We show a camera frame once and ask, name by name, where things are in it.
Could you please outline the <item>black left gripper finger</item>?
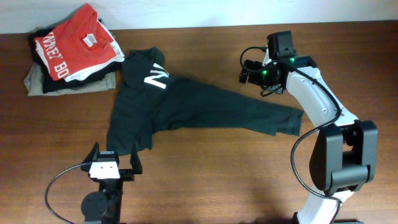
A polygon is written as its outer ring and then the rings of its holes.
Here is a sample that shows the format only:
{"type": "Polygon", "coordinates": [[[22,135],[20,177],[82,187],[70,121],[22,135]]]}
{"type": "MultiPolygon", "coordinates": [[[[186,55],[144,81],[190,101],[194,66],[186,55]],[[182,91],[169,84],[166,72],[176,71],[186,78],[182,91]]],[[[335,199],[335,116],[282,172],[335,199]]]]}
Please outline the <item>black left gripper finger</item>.
{"type": "Polygon", "coordinates": [[[130,164],[132,170],[142,170],[142,164],[137,151],[138,149],[139,149],[138,143],[134,142],[132,144],[131,153],[130,153],[130,164]]]}
{"type": "Polygon", "coordinates": [[[97,157],[98,157],[99,149],[100,149],[99,143],[95,142],[93,148],[88,153],[88,155],[84,158],[83,162],[84,163],[89,163],[89,162],[96,161],[97,157]]]}

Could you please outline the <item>dark green t-shirt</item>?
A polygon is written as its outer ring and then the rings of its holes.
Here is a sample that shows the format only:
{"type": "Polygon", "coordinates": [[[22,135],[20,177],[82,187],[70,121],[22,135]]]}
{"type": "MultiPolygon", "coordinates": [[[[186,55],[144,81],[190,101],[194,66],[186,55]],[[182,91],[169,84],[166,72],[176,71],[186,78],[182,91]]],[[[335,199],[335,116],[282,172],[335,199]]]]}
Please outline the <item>dark green t-shirt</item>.
{"type": "Polygon", "coordinates": [[[303,111],[268,103],[187,77],[171,76],[156,47],[131,50],[111,114],[106,148],[124,156],[152,148],[156,132],[179,128],[244,128],[297,136],[303,111]]]}

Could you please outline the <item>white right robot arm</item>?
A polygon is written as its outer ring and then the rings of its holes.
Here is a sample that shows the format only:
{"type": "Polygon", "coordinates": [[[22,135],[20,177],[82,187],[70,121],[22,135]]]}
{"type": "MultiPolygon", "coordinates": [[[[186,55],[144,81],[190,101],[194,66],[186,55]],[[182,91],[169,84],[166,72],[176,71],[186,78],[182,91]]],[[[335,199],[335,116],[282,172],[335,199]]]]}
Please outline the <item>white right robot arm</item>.
{"type": "MultiPolygon", "coordinates": [[[[333,223],[343,202],[374,178],[377,149],[377,127],[371,121],[360,121],[335,97],[323,81],[316,63],[308,55],[271,53],[263,62],[241,61],[242,83],[262,87],[262,96],[277,90],[287,90],[302,106],[317,133],[309,169],[313,188],[305,205],[294,214],[294,223],[333,223]]],[[[260,117],[254,117],[252,103],[233,98],[221,102],[221,111],[204,105],[214,100],[214,94],[200,96],[182,79],[170,78],[162,64],[145,55],[132,55],[124,63],[125,76],[146,88],[142,98],[136,98],[145,134],[137,140],[136,149],[150,148],[156,131],[192,128],[212,121],[225,121],[228,109],[236,111],[236,120],[244,128],[274,134],[287,131],[296,134],[297,127],[288,126],[282,115],[286,108],[270,107],[260,117]]]]}

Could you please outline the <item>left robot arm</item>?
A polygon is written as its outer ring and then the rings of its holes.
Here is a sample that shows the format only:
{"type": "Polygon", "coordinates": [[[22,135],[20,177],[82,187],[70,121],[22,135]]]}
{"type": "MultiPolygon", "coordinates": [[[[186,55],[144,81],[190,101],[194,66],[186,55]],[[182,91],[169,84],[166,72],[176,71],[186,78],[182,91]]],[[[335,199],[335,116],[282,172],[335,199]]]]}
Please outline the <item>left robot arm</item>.
{"type": "Polygon", "coordinates": [[[121,222],[123,183],[134,181],[142,174],[142,165],[135,149],[130,153],[130,169],[119,168],[116,151],[100,151],[96,142],[83,160],[81,170],[99,184],[98,190],[89,193],[81,203],[85,223],[118,224],[121,222]]]}

